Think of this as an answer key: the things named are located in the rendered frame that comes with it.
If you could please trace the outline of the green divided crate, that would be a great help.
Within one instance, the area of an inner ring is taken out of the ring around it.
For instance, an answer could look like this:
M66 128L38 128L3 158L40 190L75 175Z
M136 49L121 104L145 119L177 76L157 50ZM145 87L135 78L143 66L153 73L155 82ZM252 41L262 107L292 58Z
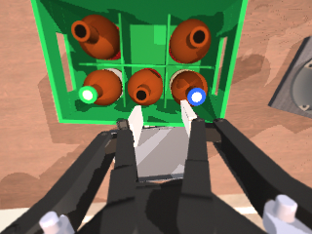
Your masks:
M180 69L196 71L208 83L205 101L191 107L192 110L205 120L214 108L229 61L228 29L219 0L31 0L31 4L60 123L116 125L119 120L128 120L135 106L139 105L128 94L128 82L135 72L143 68L155 69L163 80L160 99L152 105L140 106L143 126L185 127L181 105L175 102L169 86L172 75ZM102 15L119 27L120 59L96 59L83 51L72 35L71 26L88 15ZM212 42L201 60L190 64L178 63L169 54L170 38L175 28L188 19L204 22L211 32ZM56 32L63 34L73 86L71 92L67 92ZM225 37L227 40L216 96L215 86ZM105 68L122 71L123 95L105 106L81 100L79 91L87 75Z

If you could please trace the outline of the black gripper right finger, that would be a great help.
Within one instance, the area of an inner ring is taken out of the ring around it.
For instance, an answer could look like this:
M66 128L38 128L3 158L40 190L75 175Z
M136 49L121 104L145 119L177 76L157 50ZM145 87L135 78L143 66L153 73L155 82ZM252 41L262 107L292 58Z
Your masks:
M213 143L268 234L312 234L311 187L289 175L226 119L207 123L187 100L180 104L189 144L176 217L178 234L215 234L207 141Z

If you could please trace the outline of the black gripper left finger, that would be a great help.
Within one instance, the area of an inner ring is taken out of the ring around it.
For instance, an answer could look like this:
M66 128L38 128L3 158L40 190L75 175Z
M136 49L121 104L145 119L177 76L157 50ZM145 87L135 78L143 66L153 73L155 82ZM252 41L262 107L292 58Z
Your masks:
M140 105L116 125L118 133L99 133L47 194L0 234L74 234L114 157L99 234L139 234L135 146L143 126Z

